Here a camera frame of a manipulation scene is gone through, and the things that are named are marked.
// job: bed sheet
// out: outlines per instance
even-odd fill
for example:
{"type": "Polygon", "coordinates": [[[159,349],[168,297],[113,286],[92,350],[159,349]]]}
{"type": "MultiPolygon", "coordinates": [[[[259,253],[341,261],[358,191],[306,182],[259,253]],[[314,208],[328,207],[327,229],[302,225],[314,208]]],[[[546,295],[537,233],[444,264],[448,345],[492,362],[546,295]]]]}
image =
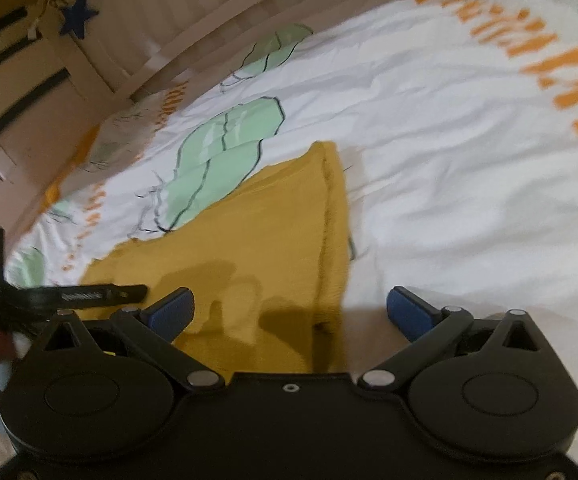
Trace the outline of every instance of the bed sheet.
{"type": "Polygon", "coordinates": [[[8,279],[77,283],[127,237],[162,236],[332,140],[353,373],[404,344],[384,304],[405,285],[480,317],[526,309],[578,384],[578,0],[396,0],[318,34],[285,28],[234,68],[186,106],[191,83],[106,121],[8,279]]]}

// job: folded yellow garment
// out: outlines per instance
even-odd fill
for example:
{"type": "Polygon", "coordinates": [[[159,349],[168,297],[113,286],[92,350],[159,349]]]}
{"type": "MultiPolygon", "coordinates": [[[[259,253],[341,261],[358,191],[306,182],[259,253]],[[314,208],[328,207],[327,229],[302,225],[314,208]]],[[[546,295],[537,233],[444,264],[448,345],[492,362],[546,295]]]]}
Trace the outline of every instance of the folded yellow garment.
{"type": "Polygon", "coordinates": [[[348,236],[336,147],[316,142],[177,231],[118,246],[82,281],[145,283],[146,304],[189,287],[195,317],[174,345],[226,378],[236,371],[338,371],[348,236]]]}

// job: metal bolt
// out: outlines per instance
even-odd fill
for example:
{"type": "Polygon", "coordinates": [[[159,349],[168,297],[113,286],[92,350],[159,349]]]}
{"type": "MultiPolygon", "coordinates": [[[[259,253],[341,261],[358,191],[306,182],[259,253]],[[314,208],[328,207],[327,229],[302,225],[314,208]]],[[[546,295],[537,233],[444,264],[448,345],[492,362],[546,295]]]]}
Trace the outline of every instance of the metal bolt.
{"type": "Polygon", "coordinates": [[[363,375],[363,381],[369,386],[389,386],[396,381],[396,376],[387,370],[370,370],[363,375]]]}
{"type": "Polygon", "coordinates": [[[187,376],[189,384],[195,388],[208,388],[209,386],[216,386],[220,381],[220,375],[211,370],[198,370],[191,372],[187,376]]]}
{"type": "Polygon", "coordinates": [[[23,471],[18,473],[17,480],[38,480],[38,476],[33,471],[23,471]]]}

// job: star decoration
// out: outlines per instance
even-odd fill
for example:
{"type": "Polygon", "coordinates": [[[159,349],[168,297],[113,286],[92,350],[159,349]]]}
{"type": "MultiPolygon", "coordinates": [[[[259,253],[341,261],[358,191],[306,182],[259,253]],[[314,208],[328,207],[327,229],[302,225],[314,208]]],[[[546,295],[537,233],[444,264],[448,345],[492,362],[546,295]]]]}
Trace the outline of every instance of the star decoration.
{"type": "Polygon", "coordinates": [[[88,9],[87,0],[76,0],[71,7],[60,7],[64,16],[64,25],[60,29],[60,35],[73,31],[79,40],[85,39],[85,22],[98,16],[98,10],[88,9]]]}

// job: blue gripper pad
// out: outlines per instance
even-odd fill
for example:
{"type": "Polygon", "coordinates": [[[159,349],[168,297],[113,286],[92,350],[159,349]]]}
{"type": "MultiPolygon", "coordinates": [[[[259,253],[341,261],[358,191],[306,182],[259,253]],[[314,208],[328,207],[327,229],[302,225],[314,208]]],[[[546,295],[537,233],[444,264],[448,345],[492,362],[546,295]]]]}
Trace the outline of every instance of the blue gripper pad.
{"type": "Polygon", "coordinates": [[[194,319],[194,295],[178,288],[152,306],[141,310],[140,321],[171,343],[194,319]]]}
{"type": "Polygon", "coordinates": [[[387,316],[411,343],[442,320],[437,308],[403,286],[394,287],[387,296],[387,316]]]}

